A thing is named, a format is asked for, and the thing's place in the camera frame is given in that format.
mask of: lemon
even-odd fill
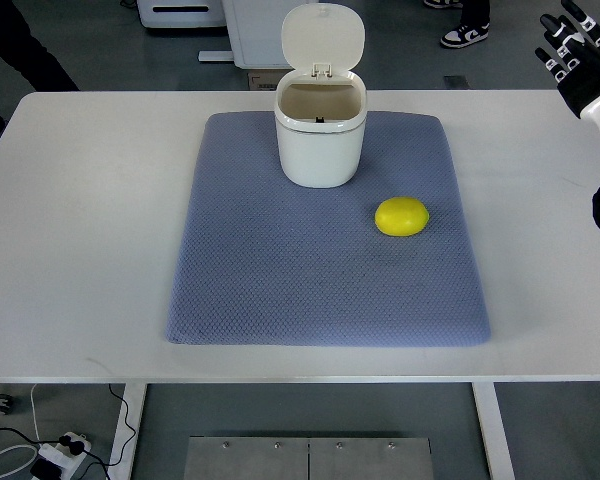
[[[393,197],[378,206],[375,221],[382,233],[406,237],[418,233],[427,225],[429,212],[417,198]]]

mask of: trash can lid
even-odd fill
[[[282,24],[284,58],[296,70],[328,65],[332,71],[348,71],[358,64],[363,50],[362,19],[342,5],[300,5]]]

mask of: white cable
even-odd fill
[[[31,387],[31,394],[29,395],[31,397],[31,412],[33,413],[33,428],[36,429],[36,439],[38,441],[40,441],[40,435],[38,434],[38,422],[36,421],[36,405],[33,403],[33,390],[38,386],[38,384],[34,384],[33,387]]]
[[[27,463],[25,463],[21,467],[18,467],[15,470],[11,470],[10,472],[7,472],[7,473],[3,473],[2,475],[0,475],[0,478],[8,477],[10,475],[13,475],[16,472],[19,472],[20,470],[22,470],[24,468],[27,468],[29,465],[31,465],[33,463],[33,461],[38,456],[38,450],[33,445],[14,445],[13,447],[8,447],[8,448],[5,448],[4,450],[1,450],[0,455],[10,452],[11,450],[15,450],[16,448],[29,448],[29,449],[33,450],[33,452],[34,452],[33,457],[31,457],[31,460],[29,460]]]

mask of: sneaker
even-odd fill
[[[463,48],[484,40],[487,36],[489,36],[488,23],[483,27],[460,25],[442,37],[440,43],[445,48]]]
[[[462,8],[460,0],[423,0],[429,8]]]

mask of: robotic arm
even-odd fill
[[[559,59],[542,48],[536,49],[536,56],[555,78],[560,95],[576,117],[594,123],[600,130],[600,25],[573,0],[561,3],[579,28],[564,15],[542,15],[544,37]],[[593,197],[593,218],[600,228],[600,189]]]

